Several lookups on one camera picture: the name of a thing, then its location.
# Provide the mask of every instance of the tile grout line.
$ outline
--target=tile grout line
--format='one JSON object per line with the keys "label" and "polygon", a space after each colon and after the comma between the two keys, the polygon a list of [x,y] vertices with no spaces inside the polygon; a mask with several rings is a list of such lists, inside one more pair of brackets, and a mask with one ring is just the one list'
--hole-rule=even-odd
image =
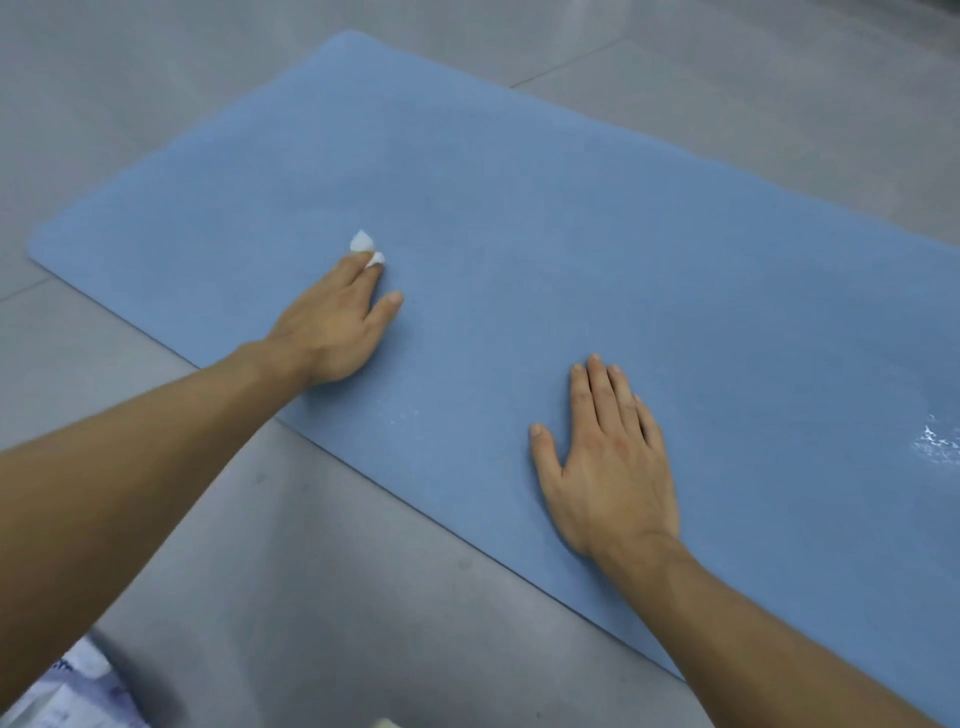
{"label": "tile grout line", "polygon": [[46,278],[43,278],[43,279],[40,279],[40,280],[37,280],[37,281],[31,283],[31,284],[28,285],[26,288],[21,288],[21,289],[18,290],[18,291],[13,291],[12,293],[8,293],[6,296],[3,296],[2,298],[0,298],[0,303],[5,303],[5,302],[9,301],[10,299],[15,298],[16,296],[19,296],[21,293],[26,293],[27,291],[32,291],[32,290],[34,290],[35,288],[37,288],[38,286],[43,285],[44,283],[49,282],[49,281],[51,281],[51,280],[53,280],[53,279],[54,279],[53,276],[47,276]]}
{"label": "tile grout line", "polygon": [[518,86],[521,86],[521,85],[524,85],[524,84],[529,84],[531,81],[535,81],[536,79],[540,78],[541,76],[546,76],[548,73],[553,73],[554,71],[559,71],[561,68],[564,68],[565,66],[569,66],[571,63],[576,63],[577,61],[582,61],[582,60],[585,59],[585,58],[589,58],[589,57],[592,56],[594,53],[600,53],[600,51],[606,51],[608,48],[612,48],[614,45],[616,45],[617,43],[619,43],[621,40],[624,40],[625,38],[626,38],[626,36],[617,37],[617,38],[615,38],[614,40],[611,40],[609,43],[604,43],[604,44],[601,45],[599,48],[594,48],[592,51],[586,52],[583,56],[577,56],[576,58],[572,58],[572,59],[570,59],[569,61],[564,61],[563,63],[560,63],[559,65],[555,65],[555,66],[553,66],[552,68],[547,68],[545,71],[541,71],[540,73],[534,74],[534,75],[531,76],[529,79],[523,79],[523,81],[517,81],[515,84],[510,84],[510,85],[508,86],[508,88],[517,88]]}

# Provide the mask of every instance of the hand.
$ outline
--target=hand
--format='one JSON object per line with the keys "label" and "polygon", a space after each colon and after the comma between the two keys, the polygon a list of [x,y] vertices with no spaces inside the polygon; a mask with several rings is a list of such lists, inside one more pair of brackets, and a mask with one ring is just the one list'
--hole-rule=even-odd
{"label": "hand", "polygon": [[367,363],[403,305],[399,291],[370,301],[382,265],[364,268],[373,253],[347,255],[277,320],[268,342],[303,358],[309,386],[350,376]]}
{"label": "hand", "polygon": [[680,536],[680,511],[663,434],[617,366],[597,354],[570,370],[573,441],[561,468],[553,436],[530,428],[530,449],[554,523],[594,559],[646,537]]}

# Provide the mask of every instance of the gray tile floor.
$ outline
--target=gray tile floor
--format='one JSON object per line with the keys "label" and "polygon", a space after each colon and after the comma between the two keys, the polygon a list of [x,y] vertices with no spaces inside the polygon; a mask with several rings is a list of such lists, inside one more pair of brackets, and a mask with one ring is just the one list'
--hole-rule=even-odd
{"label": "gray tile floor", "polygon": [[[943,6],[11,0],[0,448],[190,371],[31,263],[33,226],[345,28],[960,244]],[[157,726],[707,724],[682,683],[277,424],[99,629]]]}

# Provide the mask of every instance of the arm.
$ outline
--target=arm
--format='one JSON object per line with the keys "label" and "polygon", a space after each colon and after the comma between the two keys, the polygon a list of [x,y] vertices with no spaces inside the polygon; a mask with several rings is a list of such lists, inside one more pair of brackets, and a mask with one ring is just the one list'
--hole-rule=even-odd
{"label": "arm", "polygon": [[660,428],[617,367],[596,355],[575,366],[570,407],[563,467],[550,433],[530,432],[554,522],[630,602],[718,728],[936,725],[686,551]]}
{"label": "arm", "polygon": [[402,297],[349,255],[262,342],[0,454],[0,713],[120,595],[231,457],[367,361]]}

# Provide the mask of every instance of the person's right arm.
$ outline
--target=person's right arm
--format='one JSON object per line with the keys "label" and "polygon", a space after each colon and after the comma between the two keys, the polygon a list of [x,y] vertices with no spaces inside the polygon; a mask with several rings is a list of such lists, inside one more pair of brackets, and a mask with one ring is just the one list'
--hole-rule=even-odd
{"label": "person's right arm", "polygon": [[596,355],[576,365],[570,407],[563,466],[550,433],[530,431],[554,522],[630,602],[718,728],[937,725],[690,555],[660,428],[619,369]]}

